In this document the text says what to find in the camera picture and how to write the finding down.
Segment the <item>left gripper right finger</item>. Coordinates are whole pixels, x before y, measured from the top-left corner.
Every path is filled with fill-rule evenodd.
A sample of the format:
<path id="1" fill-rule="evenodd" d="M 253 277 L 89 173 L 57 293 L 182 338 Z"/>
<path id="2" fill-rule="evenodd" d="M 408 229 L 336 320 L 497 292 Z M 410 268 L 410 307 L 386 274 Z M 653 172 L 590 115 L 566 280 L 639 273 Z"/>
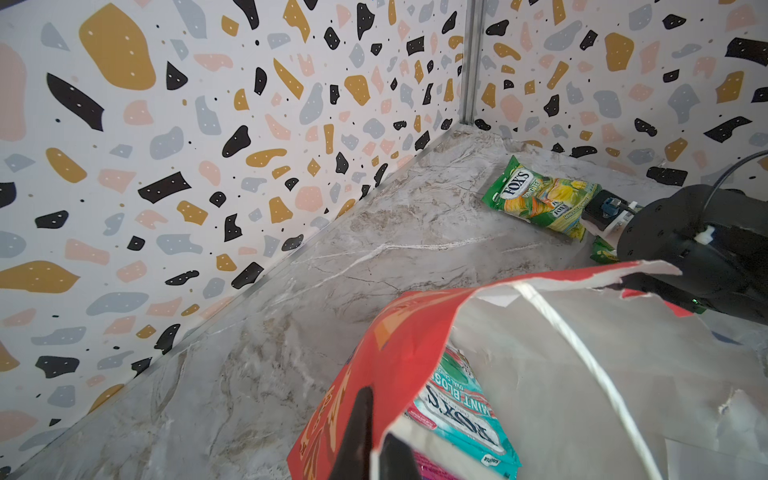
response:
<path id="1" fill-rule="evenodd" d="M 392 434 L 387 434 L 379 455 L 381 480 L 421 480 L 411 448 Z"/>

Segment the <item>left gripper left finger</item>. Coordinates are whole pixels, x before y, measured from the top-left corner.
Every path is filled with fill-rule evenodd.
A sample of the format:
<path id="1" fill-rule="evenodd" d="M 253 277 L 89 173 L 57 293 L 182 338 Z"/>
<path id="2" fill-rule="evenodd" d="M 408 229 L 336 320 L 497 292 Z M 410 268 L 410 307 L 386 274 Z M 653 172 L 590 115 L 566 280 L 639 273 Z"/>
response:
<path id="1" fill-rule="evenodd" d="M 368 480 L 372 440 L 373 391 L 362 388 L 344 431 L 339 452 L 331 470 L 330 480 Z"/>

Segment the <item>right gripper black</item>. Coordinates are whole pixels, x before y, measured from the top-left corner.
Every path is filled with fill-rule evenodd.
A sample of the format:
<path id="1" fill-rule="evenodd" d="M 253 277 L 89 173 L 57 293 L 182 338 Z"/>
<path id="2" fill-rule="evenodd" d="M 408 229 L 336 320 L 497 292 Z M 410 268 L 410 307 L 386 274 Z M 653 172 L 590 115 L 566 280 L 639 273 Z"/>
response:
<path id="1" fill-rule="evenodd" d="M 619 237 L 621 261 L 665 261 L 677 274 L 636 274 L 633 290 L 686 311 L 767 322 L 767 203 L 693 185 L 654 201 Z"/>

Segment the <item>teal mint candy bag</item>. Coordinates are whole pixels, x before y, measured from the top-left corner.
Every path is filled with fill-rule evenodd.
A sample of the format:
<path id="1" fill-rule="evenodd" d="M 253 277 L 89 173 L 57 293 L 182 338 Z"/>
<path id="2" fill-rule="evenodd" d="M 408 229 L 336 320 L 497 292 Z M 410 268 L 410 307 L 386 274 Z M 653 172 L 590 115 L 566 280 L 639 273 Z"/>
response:
<path id="1" fill-rule="evenodd" d="M 515 479 L 521 461 L 469 361 L 452 344 L 405 416 L 481 464 L 494 479 Z"/>

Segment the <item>green yellow candy bag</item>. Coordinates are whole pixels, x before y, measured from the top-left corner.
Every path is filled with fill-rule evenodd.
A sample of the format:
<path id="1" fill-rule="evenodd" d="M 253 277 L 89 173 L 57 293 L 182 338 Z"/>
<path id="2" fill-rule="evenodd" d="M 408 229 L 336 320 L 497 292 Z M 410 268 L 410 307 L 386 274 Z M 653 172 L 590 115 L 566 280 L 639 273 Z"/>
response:
<path id="1" fill-rule="evenodd" d="M 582 241 L 586 228 L 581 216 L 601 190 L 597 183 L 539 174 L 512 156 L 482 201 L 493 210 Z"/>

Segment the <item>red paper bag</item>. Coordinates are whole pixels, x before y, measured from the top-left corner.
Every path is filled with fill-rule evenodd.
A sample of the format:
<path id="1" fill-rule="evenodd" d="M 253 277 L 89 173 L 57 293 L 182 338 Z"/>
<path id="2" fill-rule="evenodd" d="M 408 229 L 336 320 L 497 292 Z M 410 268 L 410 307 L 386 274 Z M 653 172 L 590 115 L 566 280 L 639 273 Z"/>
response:
<path id="1" fill-rule="evenodd" d="M 494 479 L 405 416 L 447 344 L 467 358 L 521 467 L 515 479 L 763 479 L 767 377 L 754 352 L 633 290 L 636 261 L 407 293 L 373 320 L 287 458 L 329 479 L 358 392 L 373 391 L 369 479 L 387 434 L 415 461 Z"/>

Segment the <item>green snack pack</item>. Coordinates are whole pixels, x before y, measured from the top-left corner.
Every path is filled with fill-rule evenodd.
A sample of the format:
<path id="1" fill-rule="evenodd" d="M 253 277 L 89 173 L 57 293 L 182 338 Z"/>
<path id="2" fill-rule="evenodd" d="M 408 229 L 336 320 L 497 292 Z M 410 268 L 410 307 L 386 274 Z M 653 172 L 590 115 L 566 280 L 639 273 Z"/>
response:
<path id="1" fill-rule="evenodd" d="M 619 262 L 616 248 L 599 236 L 594 238 L 591 245 L 590 259 L 603 265 Z"/>

